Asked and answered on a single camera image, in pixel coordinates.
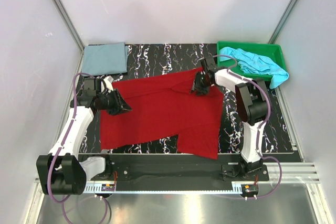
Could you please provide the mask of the green plastic bin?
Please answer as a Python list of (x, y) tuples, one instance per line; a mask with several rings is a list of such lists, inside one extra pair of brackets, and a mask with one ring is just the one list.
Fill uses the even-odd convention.
[(289, 78), (281, 47), (275, 44), (219, 41), (217, 64), (247, 78), (262, 78), (275, 86)]

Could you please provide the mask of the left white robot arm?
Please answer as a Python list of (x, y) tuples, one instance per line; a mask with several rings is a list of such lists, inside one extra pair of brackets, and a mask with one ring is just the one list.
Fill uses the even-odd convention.
[(97, 112), (115, 116), (132, 110), (112, 83), (111, 76), (96, 78), (85, 73), (82, 90), (73, 93), (69, 116), (57, 142), (47, 155), (37, 158), (43, 193), (51, 198), (80, 195), (90, 179), (99, 176), (107, 180), (113, 175), (112, 165), (102, 156), (78, 160), (81, 143)]

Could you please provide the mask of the crumpled cyan t shirt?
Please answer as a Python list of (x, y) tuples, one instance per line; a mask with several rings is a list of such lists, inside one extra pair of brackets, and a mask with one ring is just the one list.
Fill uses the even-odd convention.
[[(240, 48), (234, 49), (224, 47), (219, 50), (220, 55), (231, 56), (235, 58), (240, 69), (245, 74), (258, 74), (272, 76), (270, 88), (275, 89), (289, 79), (289, 73), (276, 64), (267, 56), (258, 55), (252, 52), (244, 51)], [(220, 57), (220, 61), (229, 60), (228, 57)]]

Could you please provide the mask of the folded grey-blue t shirt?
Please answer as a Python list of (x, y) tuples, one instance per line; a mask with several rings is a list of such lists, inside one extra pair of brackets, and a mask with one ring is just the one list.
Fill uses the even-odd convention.
[(128, 47), (125, 43), (88, 45), (84, 48), (81, 72), (92, 76), (128, 71)]

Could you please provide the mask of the red t shirt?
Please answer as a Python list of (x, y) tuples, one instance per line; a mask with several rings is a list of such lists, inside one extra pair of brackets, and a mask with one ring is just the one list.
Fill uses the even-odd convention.
[(141, 144), (174, 136), (177, 151), (217, 159), (224, 95), (216, 86), (207, 95), (191, 92), (198, 69), (133, 80), (119, 90), (131, 111), (100, 115), (102, 149)]

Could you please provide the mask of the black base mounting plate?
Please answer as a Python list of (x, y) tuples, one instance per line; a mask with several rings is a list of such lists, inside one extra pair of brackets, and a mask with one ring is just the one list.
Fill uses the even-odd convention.
[(118, 192), (172, 193), (191, 191), (231, 190), (233, 182), (243, 184), (266, 182), (267, 168), (254, 177), (230, 178), (223, 172), (238, 164), (238, 154), (220, 154), (217, 159), (202, 158), (189, 154), (106, 154), (108, 171), (102, 180), (112, 179), (116, 171)]

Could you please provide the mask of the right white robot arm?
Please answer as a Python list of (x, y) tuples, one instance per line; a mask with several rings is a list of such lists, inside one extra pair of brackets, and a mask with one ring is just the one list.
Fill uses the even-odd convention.
[(201, 60), (202, 70), (196, 73), (191, 91), (206, 95), (211, 86), (220, 86), (235, 93), (238, 115), (244, 125), (243, 148), (240, 160), (232, 170), (223, 172), (230, 178), (254, 179), (263, 166), (261, 152), (265, 124), (271, 114), (271, 105), (263, 79), (251, 79), (218, 67), (214, 57)]

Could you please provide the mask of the aluminium rail frame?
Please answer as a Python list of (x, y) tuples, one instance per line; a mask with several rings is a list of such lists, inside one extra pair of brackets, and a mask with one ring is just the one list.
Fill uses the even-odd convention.
[(312, 164), (265, 163), (254, 174), (236, 163), (113, 163), (90, 178), (82, 168), (62, 168), (51, 181), (53, 195), (92, 194), (260, 194), (261, 185), (317, 184)]

